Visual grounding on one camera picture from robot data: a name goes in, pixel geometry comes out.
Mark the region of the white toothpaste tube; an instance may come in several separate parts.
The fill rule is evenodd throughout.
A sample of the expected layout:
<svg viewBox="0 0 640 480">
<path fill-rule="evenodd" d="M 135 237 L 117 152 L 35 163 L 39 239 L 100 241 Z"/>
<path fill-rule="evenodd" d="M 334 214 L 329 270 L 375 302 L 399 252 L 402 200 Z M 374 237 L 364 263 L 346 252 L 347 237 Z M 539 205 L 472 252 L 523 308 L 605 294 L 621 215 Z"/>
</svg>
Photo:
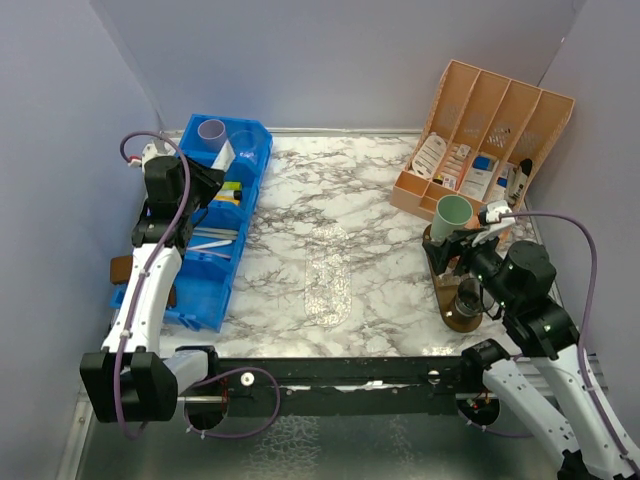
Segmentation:
<svg viewBox="0 0 640 480">
<path fill-rule="evenodd" d="M 235 158 L 236 154 L 231 145 L 231 142 L 226 139 L 215 160 L 213 161 L 211 168 L 214 170 L 227 172 Z"/>
</svg>

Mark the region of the green plastic cup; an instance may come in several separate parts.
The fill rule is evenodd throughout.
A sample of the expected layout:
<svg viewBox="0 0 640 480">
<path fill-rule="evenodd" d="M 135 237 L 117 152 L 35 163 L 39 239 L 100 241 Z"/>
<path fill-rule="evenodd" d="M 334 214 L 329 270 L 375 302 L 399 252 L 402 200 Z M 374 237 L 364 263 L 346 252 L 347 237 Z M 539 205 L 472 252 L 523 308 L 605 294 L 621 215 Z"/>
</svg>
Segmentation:
<svg viewBox="0 0 640 480">
<path fill-rule="evenodd" d="M 433 242 L 443 242 L 453 231 L 462 229 L 474 213 L 471 203 L 462 196 L 446 195 L 436 204 L 431 224 L 430 238 Z"/>
</svg>

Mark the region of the dark blue plastic cup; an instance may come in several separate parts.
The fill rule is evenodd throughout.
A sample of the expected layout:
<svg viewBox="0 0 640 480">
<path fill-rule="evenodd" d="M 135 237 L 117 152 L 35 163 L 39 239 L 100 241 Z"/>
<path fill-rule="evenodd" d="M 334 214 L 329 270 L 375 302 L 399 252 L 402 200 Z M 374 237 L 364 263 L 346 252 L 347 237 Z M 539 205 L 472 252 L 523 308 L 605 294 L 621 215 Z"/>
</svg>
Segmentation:
<svg viewBox="0 0 640 480">
<path fill-rule="evenodd" d="M 485 292 L 481 283 L 469 277 L 457 286 L 448 307 L 448 316 L 458 323 L 469 323 L 481 318 L 494 305 L 495 301 Z"/>
</svg>

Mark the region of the clear square toothbrush holder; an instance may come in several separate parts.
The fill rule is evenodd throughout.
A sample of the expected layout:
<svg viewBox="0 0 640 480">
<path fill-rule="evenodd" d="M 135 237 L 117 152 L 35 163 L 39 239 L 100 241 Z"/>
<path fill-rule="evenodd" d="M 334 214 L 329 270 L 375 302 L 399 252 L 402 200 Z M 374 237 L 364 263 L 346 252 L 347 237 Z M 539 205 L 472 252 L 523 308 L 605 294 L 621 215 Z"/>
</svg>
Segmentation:
<svg viewBox="0 0 640 480">
<path fill-rule="evenodd" d="M 459 259 L 454 258 L 449 261 L 445 271 L 442 274 L 437 274 L 434 280 L 436 288 L 454 287 L 457 288 L 464 280 L 471 277 L 469 273 L 456 274 L 456 268 L 458 266 Z"/>
</svg>

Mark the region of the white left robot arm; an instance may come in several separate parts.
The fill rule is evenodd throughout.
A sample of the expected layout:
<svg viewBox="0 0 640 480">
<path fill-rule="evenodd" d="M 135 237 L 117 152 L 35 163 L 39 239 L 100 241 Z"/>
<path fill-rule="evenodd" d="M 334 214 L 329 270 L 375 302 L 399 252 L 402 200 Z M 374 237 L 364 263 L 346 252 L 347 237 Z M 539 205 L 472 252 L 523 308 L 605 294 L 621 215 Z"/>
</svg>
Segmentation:
<svg viewBox="0 0 640 480">
<path fill-rule="evenodd" d="M 206 395 L 220 385 L 212 350 L 159 353 L 160 331 L 174 281 L 193 235 L 191 217 L 222 188 L 226 171 L 191 159 L 159 156 L 144 165 L 146 200 L 132 233 L 126 292 L 97 353 L 84 354 L 80 375 L 103 423 L 168 421 L 178 396 L 192 387 Z"/>
</svg>

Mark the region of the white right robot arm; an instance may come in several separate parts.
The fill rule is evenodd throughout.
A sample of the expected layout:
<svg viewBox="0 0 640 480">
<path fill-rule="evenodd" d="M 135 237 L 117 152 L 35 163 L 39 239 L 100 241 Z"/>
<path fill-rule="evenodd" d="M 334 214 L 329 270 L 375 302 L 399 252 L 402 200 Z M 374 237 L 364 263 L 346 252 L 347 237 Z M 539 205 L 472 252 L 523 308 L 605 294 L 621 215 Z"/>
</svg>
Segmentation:
<svg viewBox="0 0 640 480">
<path fill-rule="evenodd" d="M 498 304 L 502 323 L 522 354 L 545 379 L 549 402 L 520 373 L 495 340 L 464 350 L 461 383 L 488 388 L 544 447 L 560 479 L 636 479 L 639 449 L 615 417 L 586 356 L 578 349 L 575 323 L 550 296 L 556 276 L 546 249 L 517 241 L 505 256 L 497 242 L 477 243 L 478 230 L 458 230 L 441 243 L 423 235 L 434 274 L 458 261 L 455 275 L 469 274 Z"/>
</svg>

